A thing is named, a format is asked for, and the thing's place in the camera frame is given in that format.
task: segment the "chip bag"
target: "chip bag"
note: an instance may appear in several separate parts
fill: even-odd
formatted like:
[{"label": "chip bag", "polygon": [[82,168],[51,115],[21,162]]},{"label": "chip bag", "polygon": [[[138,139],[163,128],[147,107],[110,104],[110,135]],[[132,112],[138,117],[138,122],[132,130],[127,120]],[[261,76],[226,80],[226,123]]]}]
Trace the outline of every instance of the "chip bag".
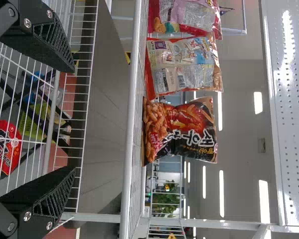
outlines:
[{"label": "chip bag", "polygon": [[145,82],[149,100],[177,91],[223,91],[213,34],[169,40],[148,38]]},{"label": "chip bag", "polygon": [[12,173],[18,166],[21,141],[20,133],[16,127],[5,120],[0,120],[0,178]]},{"label": "chip bag", "polygon": [[185,32],[222,39],[218,0],[149,0],[149,33]]},{"label": "chip bag", "polygon": [[143,121],[147,163],[166,155],[217,163],[212,97],[176,107],[144,98]]}]

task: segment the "snack bag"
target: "snack bag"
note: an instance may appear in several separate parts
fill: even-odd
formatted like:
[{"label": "snack bag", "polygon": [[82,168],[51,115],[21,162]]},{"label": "snack bag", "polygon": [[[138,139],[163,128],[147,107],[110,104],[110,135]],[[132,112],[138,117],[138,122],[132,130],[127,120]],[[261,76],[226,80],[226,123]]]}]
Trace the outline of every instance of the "snack bag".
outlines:
[{"label": "snack bag", "polygon": [[149,100],[177,91],[223,91],[213,34],[169,40],[148,38],[145,82]]},{"label": "snack bag", "polygon": [[176,107],[152,103],[144,98],[143,106],[148,163],[166,155],[217,163],[218,145],[212,97],[203,97]]},{"label": "snack bag", "polygon": [[5,120],[0,120],[0,168],[1,177],[4,178],[12,173],[18,166],[22,139],[16,127]]},{"label": "snack bag", "polygon": [[149,0],[149,33],[186,32],[222,39],[218,0]]}]

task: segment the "metal shelf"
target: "metal shelf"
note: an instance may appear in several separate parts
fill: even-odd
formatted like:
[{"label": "metal shelf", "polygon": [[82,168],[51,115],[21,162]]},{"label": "metal shelf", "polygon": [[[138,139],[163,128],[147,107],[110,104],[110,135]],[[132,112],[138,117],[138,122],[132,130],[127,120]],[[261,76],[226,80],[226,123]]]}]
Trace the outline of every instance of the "metal shelf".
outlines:
[{"label": "metal shelf", "polygon": [[145,190],[141,188],[142,178],[145,177],[141,162],[141,138],[143,96],[146,94],[144,72],[148,10],[149,0],[136,0],[120,225],[120,237],[125,239],[133,237],[141,216],[141,204],[144,204],[144,197],[141,197],[142,190]]},{"label": "metal shelf", "polygon": [[299,1],[262,12],[280,225],[299,226]]},{"label": "metal shelf", "polygon": [[[75,74],[65,74],[0,43],[0,120],[19,129],[21,139],[15,140],[22,144],[18,167],[0,179],[0,196],[72,165],[76,177],[65,211],[77,212],[98,5],[97,1],[44,2],[58,14],[78,61]],[[24,98],[33,94],[41,97],[30,104]]]}]

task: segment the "ceiling light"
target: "ceiling light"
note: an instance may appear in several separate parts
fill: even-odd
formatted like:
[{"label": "ceiling light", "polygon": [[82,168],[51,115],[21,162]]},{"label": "ceiling light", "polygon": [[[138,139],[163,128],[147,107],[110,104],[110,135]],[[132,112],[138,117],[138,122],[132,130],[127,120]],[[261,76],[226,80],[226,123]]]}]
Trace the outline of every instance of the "ceiling light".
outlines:
[{"label": "ceiling light", "polygon": [[218,103],[218,130],[223,130],[223,100],[222,93],[218,92],[217,94],[217,103]]},{"label": "ceiling light", "polygon": [[268,183],[259,180],[260,220],[261,223],[270,223]]},{"label": "ceiling light", "polygon": [[206,166],[203,166],[203,199],[206,198]]},{"label": "ceiling light", "polygon": [[190,183],[190,162],[188,162],[188,178],[187,181]]},{"label": "ceiling light", "polygon": [[264,239],[271,239],[271,231],[267,230],[267,233],[265,234]]},{"label": "ceiling light", "polygon": [[184,198],[184,217],[186,216],[186,198]]},{"label": "ceiling light", "polygon": [[222,218],[225,216],[223,170],[219,170],[219,214]]},{"label": "ceiling light", "polygon": [[186,170],[186,161],[184,163],[184,178],[186,178],[187,170]]},{"label": "ceiling light", "polygon": [[254,92],[255,114],[263,111],[263,95],[261,92]]},{"label": "ceiling light", "polygon": [[196,227],[193,227],[193,237],[196,238]]}]

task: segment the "white pegboard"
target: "white pegboard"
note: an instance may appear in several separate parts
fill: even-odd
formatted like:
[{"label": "white pegboard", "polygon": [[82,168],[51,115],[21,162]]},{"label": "white pegboard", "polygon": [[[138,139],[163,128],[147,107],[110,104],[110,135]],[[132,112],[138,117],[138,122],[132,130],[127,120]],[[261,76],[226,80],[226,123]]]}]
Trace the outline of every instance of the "white pegboard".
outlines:
[{"label": "white pegboard", "polygon": [[281,225],[299,226],[299,0],[262,0]]}]

